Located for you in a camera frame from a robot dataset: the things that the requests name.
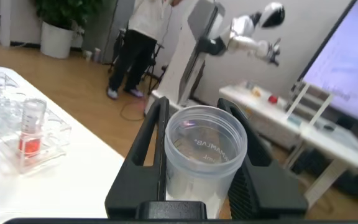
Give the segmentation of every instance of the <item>person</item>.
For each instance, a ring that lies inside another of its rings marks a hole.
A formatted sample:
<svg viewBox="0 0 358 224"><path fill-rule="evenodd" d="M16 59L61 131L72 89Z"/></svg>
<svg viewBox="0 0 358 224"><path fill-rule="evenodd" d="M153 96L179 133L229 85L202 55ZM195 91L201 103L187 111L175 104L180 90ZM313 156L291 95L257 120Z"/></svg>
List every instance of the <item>person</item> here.
<svg viewBox="0 0 358 224"><path fill-rule="evenodd" d="M143 93L136 86L149 66L157 44L157 37L163 25L164 9L170 4L177 6L182 0L136 0L134 13L129 19L124 45L119 51L114 71L109 79L107 95L118 99L118 88L124 74L132 66L124 91L138 98Z"/></svg>

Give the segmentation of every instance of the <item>black pants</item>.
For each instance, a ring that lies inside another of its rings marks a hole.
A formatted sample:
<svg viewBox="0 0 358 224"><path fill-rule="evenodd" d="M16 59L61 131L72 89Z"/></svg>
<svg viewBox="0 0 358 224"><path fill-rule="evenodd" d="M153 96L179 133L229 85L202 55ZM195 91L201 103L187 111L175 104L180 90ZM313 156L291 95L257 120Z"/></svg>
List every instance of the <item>black pants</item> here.
<svg viewBox="0 0 358 224"><path fill-rule="evenodd" d="M125 89L134 89L149 66L156 44L157 41L153 38L134 30L128 30L125 34L124 45L121 47L114 65L114 72L109 80L110 89L118 90L125 72L131 65Z"/></svg>

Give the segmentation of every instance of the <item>red object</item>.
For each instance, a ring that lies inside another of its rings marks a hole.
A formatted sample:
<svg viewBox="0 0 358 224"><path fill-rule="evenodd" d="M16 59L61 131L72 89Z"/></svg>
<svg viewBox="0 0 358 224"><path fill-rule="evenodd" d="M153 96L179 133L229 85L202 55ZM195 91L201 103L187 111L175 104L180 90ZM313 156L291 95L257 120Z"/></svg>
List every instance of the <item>red object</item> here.
<svg viewBox="0 0 358 224"><path fill-rule="evenodd" d="M33 140L25 142L24 154L27 156L30 156L30 155L34 154L35 152L38 152L38 150L40 150L40 142L41 142L40 139L33 139ZM20 141L19 141L19 149L20 149L20 151L22 151L22 149L23 149L23 140L22 139L20 139Z"/></svg>
<svg viewBox="0 0 358 224"><path fill-rule="evenodd" d="M276 104L276 103L278 102L278 97L271 95L271 96L268 98L268 101L269 101L271 104Z"/></svg>

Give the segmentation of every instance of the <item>green leaves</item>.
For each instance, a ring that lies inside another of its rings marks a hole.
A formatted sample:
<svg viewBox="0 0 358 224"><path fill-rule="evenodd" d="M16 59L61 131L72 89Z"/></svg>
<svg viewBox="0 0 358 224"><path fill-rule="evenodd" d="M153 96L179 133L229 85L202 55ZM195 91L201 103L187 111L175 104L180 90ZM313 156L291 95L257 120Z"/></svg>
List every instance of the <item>green leaves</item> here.
<svg viewBox="0 0 358 224"><path fill-rule="evenodd" d="M103 0L35 0L37 15L45 22L62 29L73 23L84 28L86 19L97 13Z"/></svg>

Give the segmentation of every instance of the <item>wooden floor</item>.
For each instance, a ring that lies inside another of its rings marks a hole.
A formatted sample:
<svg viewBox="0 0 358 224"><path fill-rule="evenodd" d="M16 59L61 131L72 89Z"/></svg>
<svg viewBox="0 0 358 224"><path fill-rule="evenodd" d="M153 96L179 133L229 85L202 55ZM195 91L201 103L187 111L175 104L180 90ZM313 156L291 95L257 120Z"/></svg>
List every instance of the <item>wooden floor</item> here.
<svg viewBox="0 0 358 224"><path fill-rule="evenodd" d="M110 100L106 96L108 66L86 62L80 56L72 54L67 60L58 60L42 55L37 49L0 47L0 66L15 70L118 153L126 156L142 124L145 101L124 93L118 100ZM274 149L274 153L281 162L287 156L278 148ZM146 161L145 164L152 164L151 153ZM221 217L230 217L227 205ZM358 200L329 189L306 217L358 220Z"/></svg>

